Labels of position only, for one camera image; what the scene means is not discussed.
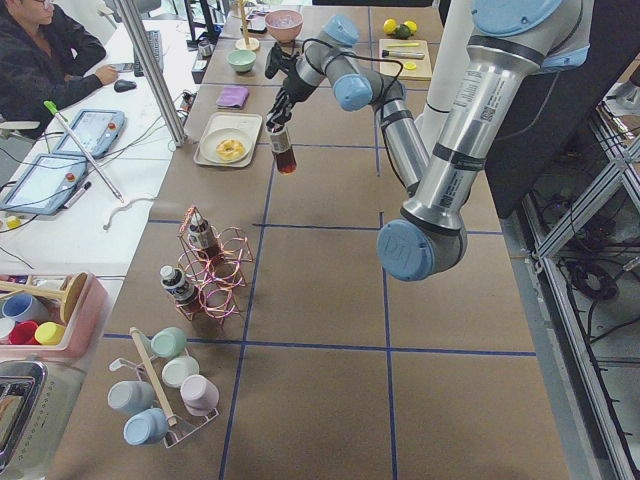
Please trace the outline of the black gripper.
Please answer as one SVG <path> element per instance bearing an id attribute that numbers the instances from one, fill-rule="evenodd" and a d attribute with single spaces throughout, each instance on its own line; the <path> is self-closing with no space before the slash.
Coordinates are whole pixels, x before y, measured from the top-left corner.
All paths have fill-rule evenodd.
<path id="1" fill-rule="evenodd" d="M 292 118 L 297 103 L 306 101 L 313 93 L 313 86 L 297 77 L 287 77 L 278 91 L 272 108 L 267 113 L 266 129 L 281 131 Z"/>

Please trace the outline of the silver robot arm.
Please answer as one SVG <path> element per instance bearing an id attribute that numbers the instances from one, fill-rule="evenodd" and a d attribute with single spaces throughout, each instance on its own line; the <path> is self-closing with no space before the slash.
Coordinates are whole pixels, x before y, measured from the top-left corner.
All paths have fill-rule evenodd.
<path id="1" fill-rule="evenodd" d="M 417 281 L 454 267 L 464 256 L 460 214 L 522 81 L 580 66 L 587 57 L 589 1 L 454 1 L 423 113 L 414 117 L 397 74 L 361 65 L 359 32 L 335 15 L 299 53 L 273 47 L 267 77 L 285 78 L 266 118 L 274 156 L 290 159 L 293 107 L 328 83 L 342 109 L 370 107 L 391 164 L 408 197 L 399 219 L 379 232 L 386 272 Z"/>

